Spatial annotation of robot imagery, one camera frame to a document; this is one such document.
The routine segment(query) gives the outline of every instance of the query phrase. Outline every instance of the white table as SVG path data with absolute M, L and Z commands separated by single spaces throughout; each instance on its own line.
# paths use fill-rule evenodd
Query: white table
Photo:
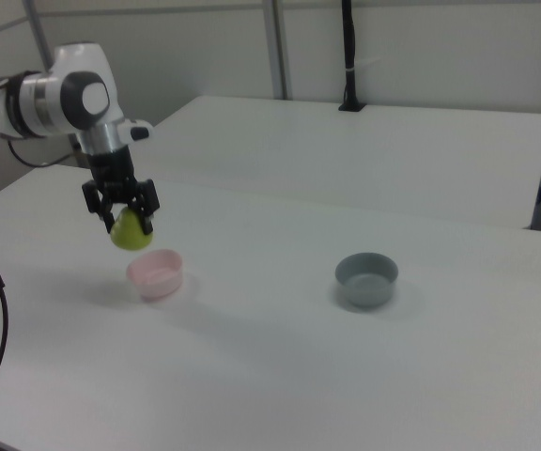
M 541 449 L 541 232 L 157 181 L 152 248 L 178 250 L 187 277 L 144 303 L 87 179 L 55 167 L 0 193 L 1 442 Z M 400 268 L 371 313 L 334 299 L 335 265 L 360 251 Z
M 541 115 L 198 98 L 134 146 L 162 179 L 345 207 L 523 228 Z

